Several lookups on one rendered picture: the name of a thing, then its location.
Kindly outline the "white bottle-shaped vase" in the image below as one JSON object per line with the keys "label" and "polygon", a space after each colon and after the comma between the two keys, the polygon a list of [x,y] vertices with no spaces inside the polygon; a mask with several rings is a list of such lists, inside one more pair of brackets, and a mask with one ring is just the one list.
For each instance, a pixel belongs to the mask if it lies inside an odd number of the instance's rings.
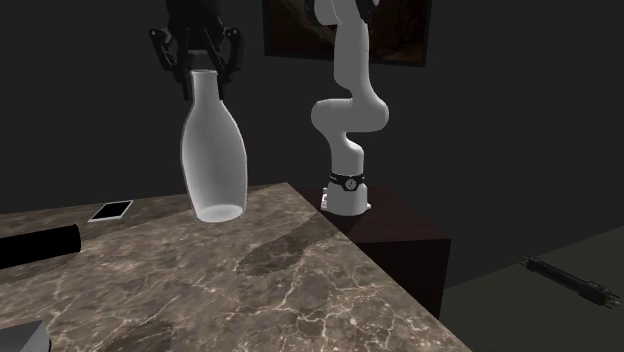
{"label": "white bottle-shaped vase", "polygon": [[246,210],[247,154],[239,127],[219,95],[218,73],[191,72],[193,101],[183,127],[181,163],[197,218],[233,220]]}

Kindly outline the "dark framed wall picture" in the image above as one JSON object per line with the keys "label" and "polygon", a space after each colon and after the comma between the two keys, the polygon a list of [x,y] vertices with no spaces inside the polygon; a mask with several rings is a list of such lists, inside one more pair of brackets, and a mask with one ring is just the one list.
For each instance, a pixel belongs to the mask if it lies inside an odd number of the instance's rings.
{"label": "dark framed wall picture", "polygon": [[[373,0],[368,22],[370,61],[423,67],[432,0]],[[307,7],[312,0],[262,0],[264,54],[332,60],[337,27],[321,25]]]}

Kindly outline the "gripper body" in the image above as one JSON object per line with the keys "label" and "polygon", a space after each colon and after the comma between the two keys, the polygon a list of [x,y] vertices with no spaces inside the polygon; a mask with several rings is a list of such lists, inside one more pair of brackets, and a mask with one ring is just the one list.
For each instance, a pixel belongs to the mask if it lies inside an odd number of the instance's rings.
{"label": "gripper body", "polygon": [[187,44],[188,50],[207,50],[211,41],[220,51],[224,39],[221,0],[165,0],[168,23],[165,46]]}

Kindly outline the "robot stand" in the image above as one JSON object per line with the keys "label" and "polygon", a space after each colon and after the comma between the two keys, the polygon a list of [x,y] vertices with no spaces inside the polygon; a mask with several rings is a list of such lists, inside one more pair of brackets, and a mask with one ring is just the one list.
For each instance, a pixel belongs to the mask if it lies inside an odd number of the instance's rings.
{"label": "robot stand", "polygon": [[434,317],[440,316],[451,238],[386,187],[371,187],[372,208],[324,216]]}

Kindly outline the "black phone with white rim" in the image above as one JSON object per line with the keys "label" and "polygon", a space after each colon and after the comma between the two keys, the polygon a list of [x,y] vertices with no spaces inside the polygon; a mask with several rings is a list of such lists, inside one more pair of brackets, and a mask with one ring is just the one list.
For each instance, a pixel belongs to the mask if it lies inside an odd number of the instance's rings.
{"label": "black phone with white rim", "polygon": [[133,200],[106,203],[88,220],[88,223],[119,220],[125,215],[132,204]]}

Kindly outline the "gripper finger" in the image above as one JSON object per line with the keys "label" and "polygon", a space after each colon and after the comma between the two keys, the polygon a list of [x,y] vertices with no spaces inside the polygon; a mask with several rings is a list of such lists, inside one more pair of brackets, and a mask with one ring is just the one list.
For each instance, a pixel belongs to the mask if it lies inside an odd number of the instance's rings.
{"label": "gripper finger", "polygon": [[185,44],[180,44],[167,28],[148,30],[152,46],[164,71],[170,72],[181,86],[183,99],[191,100],[190,64]]}
{"label": "gripper finger", "polygon": [[[225,98],[226,85],[233,80],[233,74],[241,70],[244,53],[244,36],[238,28],[225,27],[221,33],[221,40],[215,33],[204,29],[207,42],[207,53],[217,71],[217,85],[219,99]],[[223,40],[229,43],[229,51],[224,57],[220,49]]]}

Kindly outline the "grey box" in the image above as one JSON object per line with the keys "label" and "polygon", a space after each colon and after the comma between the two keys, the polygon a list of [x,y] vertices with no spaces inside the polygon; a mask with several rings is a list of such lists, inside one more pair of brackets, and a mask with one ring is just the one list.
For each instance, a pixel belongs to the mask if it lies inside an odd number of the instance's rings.
{"label": "grey box", "polygon": [[0,352],[50,352],[51,346],[42,320],[0,328]]}

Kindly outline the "black cylinder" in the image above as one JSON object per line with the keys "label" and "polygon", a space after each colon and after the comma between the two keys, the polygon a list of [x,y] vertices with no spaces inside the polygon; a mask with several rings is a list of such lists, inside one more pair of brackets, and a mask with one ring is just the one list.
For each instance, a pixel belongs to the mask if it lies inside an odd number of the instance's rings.
{"label": "black cylinder", "polygon": [[0,238],[0,270],[81,251],[76,224]]}

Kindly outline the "long black tool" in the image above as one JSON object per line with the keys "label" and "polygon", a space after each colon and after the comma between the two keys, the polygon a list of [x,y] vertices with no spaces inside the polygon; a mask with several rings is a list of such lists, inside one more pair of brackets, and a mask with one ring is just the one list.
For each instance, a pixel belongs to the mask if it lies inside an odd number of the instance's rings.
{"label": "long black tool", "polygon": [[601,284],[578,278],[534,256],[525,255],[523,259],[521,265],[527,270],[538,273],[576,292],[582,298],[598,306],[608,309],[621,306],[620,297]]}

